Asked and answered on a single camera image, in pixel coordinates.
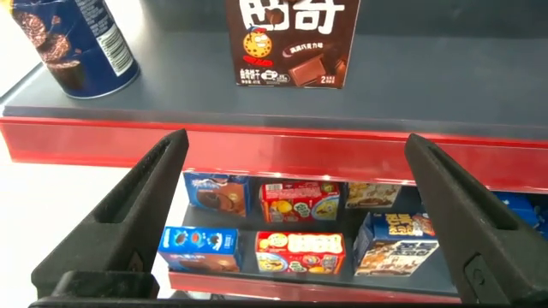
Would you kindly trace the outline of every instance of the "red shelf edge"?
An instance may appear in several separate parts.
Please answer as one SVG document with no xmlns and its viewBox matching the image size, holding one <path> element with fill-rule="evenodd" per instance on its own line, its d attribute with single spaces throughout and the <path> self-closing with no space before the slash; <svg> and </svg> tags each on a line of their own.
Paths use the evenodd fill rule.
<svg viewBox="0 0 548 308">
<path fill-rule="evenodd" d="M 461 303 L 457 297 L 330 287 L 278 281 L 170 272 L 171 288 L 182 291 L 306 302 Z"/>
<path fill-rule="evenodd" d="M 184 123 L 0 117 L 15 162 L 132 167 L 180 128 L 185 170 L 413 185 L 403 155 L 408 133 Z M 548 142 L 422 133 L 494 190 L 546 193 Z"/>
</svg>

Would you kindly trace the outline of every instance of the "brown cookie box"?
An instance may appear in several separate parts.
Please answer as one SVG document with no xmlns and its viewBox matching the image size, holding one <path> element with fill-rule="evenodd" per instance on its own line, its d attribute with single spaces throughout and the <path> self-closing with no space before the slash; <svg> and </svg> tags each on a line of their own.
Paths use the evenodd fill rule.
<svg viewBox="0 0 548 308">
<path fill-rule="evenodd" d="M 342 88 L 360 0 L 226 0 L 240 86 Z"/>
</svg>

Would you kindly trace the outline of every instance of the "cookie illustration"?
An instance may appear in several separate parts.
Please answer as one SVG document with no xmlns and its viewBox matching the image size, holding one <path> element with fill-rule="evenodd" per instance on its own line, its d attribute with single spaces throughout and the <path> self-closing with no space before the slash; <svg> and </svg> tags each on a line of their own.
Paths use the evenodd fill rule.
<svg viewBox="0 0 548 308">
<path fill-rule="evenodd" d="M 264 28 L 253 27 L 243 39 L 243 49 L 249 56 L 263 58 L 271 54 L 272 40 Z"/>
</svg>

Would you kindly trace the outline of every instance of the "brand logo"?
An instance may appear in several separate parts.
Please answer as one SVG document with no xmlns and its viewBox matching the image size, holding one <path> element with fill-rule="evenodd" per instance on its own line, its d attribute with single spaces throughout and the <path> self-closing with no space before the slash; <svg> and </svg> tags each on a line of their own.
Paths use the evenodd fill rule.
<svg viewBox="0 0 548 308">
<path fill-rule="evenodd" d="M 266 10 L 277 11 L 280 18 L 277 22 L 268 21 Z M 337 12 L 345 10 L 344 4 L 335 4 L 334 0 L 300 0 L 293 4 L 295 10 L 295 29 L 304 31 L 318 30 L 322 34 L 331 34 Z M 288 30 L 289 3 L 279 0 L 240 0 L 240 10 L 244 25 L 263 27 L 267 31 Z"/>
</svg>

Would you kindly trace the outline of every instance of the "white floor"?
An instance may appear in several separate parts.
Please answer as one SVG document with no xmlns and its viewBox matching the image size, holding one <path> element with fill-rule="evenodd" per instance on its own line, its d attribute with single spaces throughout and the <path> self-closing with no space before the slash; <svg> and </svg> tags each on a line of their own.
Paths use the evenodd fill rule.
<svg viewBox="0 0 548 308">
<path fill-rule="evenodd" d="M 128 169 L 12 163 L 0 134 L 0 299 L 4 307 L 27 307 L 36 299 L 30 278 L 34 267 L 127 172 Z M 181 178 L 168 225 L 182 223 L 187 204 Z M 160 256 L 152 272 L 161 287 L 159 297 L 169 297 L 173 290 L 167 265 Z"/>
</svg>

